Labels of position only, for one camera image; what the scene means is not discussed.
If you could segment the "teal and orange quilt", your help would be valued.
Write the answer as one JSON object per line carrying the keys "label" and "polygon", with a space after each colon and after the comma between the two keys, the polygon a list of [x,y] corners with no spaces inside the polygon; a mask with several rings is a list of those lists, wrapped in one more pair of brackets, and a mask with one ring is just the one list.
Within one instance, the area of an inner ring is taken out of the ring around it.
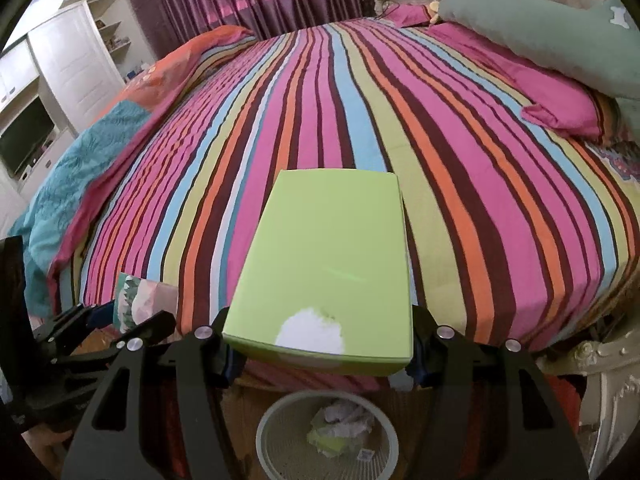
{"label": "teal and orange quilt", "polygon": [[61,311],[58,274],[119,178],[166,115],[208,75],[255,42],[247,28],[222,25],[198,35],[138,73],[54,164],[9,229],[23,243],[29,315]]}

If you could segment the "striped colourful bed sheet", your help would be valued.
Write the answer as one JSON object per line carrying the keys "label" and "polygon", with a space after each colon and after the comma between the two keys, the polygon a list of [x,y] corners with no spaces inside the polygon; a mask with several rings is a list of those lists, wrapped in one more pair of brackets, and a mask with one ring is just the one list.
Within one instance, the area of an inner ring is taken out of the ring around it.
{"label": "striped colourful bed sheet", "polygon": [[187,332],[231,301],[280,172],[382,171],[404,199],[413,301],[476,341],[547,348],[639,295],[639,154],[526,122],[528,103],[424,28],[256,39],[134,151],[55,297],[162,281]]}

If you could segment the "white plastic bag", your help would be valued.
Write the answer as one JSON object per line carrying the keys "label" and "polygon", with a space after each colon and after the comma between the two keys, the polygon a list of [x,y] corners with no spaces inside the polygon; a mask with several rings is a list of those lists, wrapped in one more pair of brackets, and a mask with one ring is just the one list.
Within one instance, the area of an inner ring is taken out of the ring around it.
{"label": "white plastic bag", "polygon": [[374,415],[361,404],[336,399],[320,408],[311,428],[321,437],[355,439],[370,434],[374,423]]}

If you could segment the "green plush dog pillow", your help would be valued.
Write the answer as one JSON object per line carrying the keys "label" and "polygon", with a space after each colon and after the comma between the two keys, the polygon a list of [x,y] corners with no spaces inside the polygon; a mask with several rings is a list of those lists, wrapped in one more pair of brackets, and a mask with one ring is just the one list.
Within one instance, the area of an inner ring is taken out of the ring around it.
{"label": "green plush dog pillow", "polygon": [[638,138],[639,26],[620,0],[589,10],[554,0],[440,0],[439,14],[614,99]]}

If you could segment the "small pink patterned box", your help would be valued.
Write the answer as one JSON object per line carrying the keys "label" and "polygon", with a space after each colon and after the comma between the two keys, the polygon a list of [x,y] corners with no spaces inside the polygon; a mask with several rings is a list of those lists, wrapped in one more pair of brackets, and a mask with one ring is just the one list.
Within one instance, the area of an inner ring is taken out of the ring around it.
{"label": "small pink patterned box", "polygon": [[115,288],[113,324],[127,333],[160,311],[176,315],[178,299],[174,285],[121,273]]}

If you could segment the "television screen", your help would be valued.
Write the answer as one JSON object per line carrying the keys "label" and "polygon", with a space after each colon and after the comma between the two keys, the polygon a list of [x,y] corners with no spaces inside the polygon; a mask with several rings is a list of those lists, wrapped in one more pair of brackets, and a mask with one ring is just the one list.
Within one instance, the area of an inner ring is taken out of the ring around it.
{"label": "television screen", "polygon": [[54,130],[54,122],[39,98],[30,102],[1,133],[1,161],[17,176]]}

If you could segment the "white mesh waste basket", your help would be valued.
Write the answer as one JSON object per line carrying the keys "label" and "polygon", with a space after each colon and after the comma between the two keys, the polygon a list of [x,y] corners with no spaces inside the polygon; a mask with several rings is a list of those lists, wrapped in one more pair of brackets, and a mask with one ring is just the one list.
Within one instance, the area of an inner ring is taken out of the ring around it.
{"label": "white mesh waste basket", "polygon": [[377,406],[341,391],[299,391],[273,403],[255,437],[270,479],[388,479],[396,430]]}

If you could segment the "magenta pillow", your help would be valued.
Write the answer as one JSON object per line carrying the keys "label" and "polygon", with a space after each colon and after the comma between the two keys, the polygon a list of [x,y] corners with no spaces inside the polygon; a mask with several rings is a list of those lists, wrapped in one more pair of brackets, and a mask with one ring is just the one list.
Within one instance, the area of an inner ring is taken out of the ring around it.
{"label": "magenta pillow", "polygon": [[617,103],[597,90],[520,58],[457,23],[442,22],[430,4],[390,3],[378,14],[397,28],[425,27],[437,39],[524,94],[529,103],[521,118],[554,130],[563,138],[581,138],[601,146],[629,139]]}

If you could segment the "white wardrobe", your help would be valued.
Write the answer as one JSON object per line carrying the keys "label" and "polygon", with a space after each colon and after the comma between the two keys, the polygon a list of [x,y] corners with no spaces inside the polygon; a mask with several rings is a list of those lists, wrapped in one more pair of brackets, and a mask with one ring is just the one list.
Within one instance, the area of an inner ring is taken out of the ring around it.
{"label": "white wardrobe", "polygon": [[1,162],[1,229],[116,94],[155,60],[130,0],[37,0],[1,52],[1,133],[39,98],[54,130],[15,177]]}

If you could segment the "green box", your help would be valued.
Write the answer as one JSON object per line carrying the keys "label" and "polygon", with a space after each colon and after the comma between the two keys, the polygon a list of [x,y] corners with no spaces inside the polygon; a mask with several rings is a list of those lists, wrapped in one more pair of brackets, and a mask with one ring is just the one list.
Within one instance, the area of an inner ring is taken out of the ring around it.
{"label": "green box", "polygon": [[362,445],[362,437],[339,436],[329,426],[314,427],[306,434],[306,441],[321,455],[334,458],[355,453]]}
{"label": "green box", "polygon": [[394,174],[284,170],[258,222],[222,334],[256,361],[390,376],[413,355],[410,292]]}

